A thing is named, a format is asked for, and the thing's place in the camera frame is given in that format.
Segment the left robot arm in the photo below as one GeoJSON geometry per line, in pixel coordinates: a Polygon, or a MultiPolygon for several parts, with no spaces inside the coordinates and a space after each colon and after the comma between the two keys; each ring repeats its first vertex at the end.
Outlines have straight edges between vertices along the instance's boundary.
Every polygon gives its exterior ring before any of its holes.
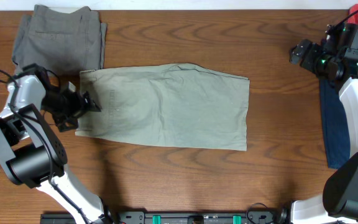
{"type": "Polygon", "coordinates": [[[75,223],[114,223],[102,199],[90,192],[68,166],[63,144],[46,122],[52,115],[60,132],[78,128],[78,118],[101,109],[72,83],[53,85],[50,70],[37,64],[8,75],[9,95],[0,112],[0,165],[7,178],[56,200],[75,223]]]}

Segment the khaki beige shorts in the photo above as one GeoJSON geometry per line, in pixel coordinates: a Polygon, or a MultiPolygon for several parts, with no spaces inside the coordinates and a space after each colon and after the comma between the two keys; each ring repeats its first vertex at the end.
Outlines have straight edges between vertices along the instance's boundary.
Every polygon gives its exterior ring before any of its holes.
{"type": "Polygon", "coordinates": [[[145,146],[247,148],[250,81],[191,63],[83,72],[80,87],[101,107],[76,135],[145,146]]]}

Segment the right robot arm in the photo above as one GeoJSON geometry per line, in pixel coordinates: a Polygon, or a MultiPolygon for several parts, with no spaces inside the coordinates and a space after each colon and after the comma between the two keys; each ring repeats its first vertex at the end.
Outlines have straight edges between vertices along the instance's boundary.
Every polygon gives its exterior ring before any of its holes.
{"type": "Polygon", "coordinates": [[[294,201],[288,223],[358,223],[358,22],[328,26],[320,44],[302,40],[290,62],[334,83],[344,107],[350,157],[326,181],[321,195],[294,201]]]}

